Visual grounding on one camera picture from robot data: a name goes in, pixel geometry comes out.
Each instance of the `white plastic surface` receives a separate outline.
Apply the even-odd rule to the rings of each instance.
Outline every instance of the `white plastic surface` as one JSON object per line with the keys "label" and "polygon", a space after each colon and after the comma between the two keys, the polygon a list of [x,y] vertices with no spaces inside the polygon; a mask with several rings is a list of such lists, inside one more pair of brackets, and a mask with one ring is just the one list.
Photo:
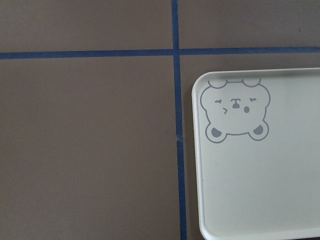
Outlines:
{"label": "white plastic surface", "polygon": [[320,68],[209,72],[192,90],[207,240],[320,236]]}

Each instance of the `blue tape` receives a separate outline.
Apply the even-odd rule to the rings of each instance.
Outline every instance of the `blue tape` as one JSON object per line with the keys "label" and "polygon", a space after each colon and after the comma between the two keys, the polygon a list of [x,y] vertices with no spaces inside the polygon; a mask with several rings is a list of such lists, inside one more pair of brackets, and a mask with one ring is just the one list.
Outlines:
{"label": "blue tape", "polygon": [[52,58],[96,58],[96,57],[138,57],[172,56],[172,49],[143,50],[95,50],[95,51],[38,51],[0,53],[1,59],[52,59]]}
{"label": "blue tape", "polygon": [[173,42],[173,71],[174,71],[174,98],[175,98],[175,133],[178,137],[176,143],[177,167],[178,167],[178,191],[180,211],[180,239],[187,240],[187,214],[186,214],[186,189],[185,189],[185,162],[184,141],[182,125],[182,98],[181,98],[181,74],[179,52],[179,22],[178,1],[171,1],[172,15],[172,42]]}
{"label": "blue tape", "polygon": [[320,47],[242,47],[242,48],[188,48],[180,49],[180,55],[223,54],[302,54],[320,53]]}

